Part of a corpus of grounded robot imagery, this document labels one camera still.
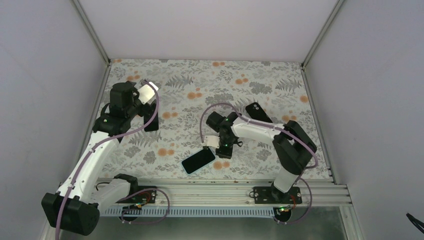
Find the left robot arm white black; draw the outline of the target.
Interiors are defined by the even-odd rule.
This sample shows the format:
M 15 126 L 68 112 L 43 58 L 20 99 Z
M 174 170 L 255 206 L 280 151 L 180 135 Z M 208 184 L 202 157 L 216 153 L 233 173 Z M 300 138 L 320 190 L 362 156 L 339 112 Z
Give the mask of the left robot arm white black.
M 42 198 L 41 205 L 50 226 L 55 228 L 56 240 L 62 230 L 91 234 L 103 211 L 115 203 L 131 203 L 139 197 L 138 179 L 124 173 L 100 190 L 94 187 L 107 158 L 125 136 L 150 125 L 159 127 L 159 88 L 150 81 L 143 82 L 141 88 L 131 81 L 112 86 L 109 102 L 94 122 L 83 155 L 56 193 L 46 193 Z

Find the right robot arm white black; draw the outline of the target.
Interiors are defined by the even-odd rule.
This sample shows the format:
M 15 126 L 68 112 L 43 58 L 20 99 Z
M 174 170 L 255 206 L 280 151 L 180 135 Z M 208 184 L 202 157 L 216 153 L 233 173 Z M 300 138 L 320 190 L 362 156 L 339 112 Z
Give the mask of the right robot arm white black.
M 281 169 L 271 185 L 271 198 L 278 204 L 290 197 L 290 189 L 307 168 L 317 147 L 302 127 L 290 120 L 287 124 L 275 124 L 255 120 L 236 112 L 222 116 L 211 113 L 206 124 L 218 136 L 205 136 L 204 143 L 215 148 L 219 158 L 231 159 L 233 146 L 241 139 L 255 140 L 274 147 Z

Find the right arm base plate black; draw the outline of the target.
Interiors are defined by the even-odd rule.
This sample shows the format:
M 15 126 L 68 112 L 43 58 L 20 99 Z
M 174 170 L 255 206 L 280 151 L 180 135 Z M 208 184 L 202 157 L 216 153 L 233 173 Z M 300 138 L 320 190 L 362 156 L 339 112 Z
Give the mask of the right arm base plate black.
M 255 186 L 249 193 L 255 204 L 302 204 L 300 188 L 292 186 L 288 192 L 277 190 L 273 186 Z

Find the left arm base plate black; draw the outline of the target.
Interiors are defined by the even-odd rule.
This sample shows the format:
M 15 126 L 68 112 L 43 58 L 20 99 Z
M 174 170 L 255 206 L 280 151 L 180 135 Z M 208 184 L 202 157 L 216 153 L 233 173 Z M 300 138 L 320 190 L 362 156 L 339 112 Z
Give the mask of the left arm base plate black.
M 137 193 L 135 196 L 130 198 L 119 200 L 119 204 L 154 204 L 156 201 L 156 190 L 145 190 L 141 188 L 142 192 Z

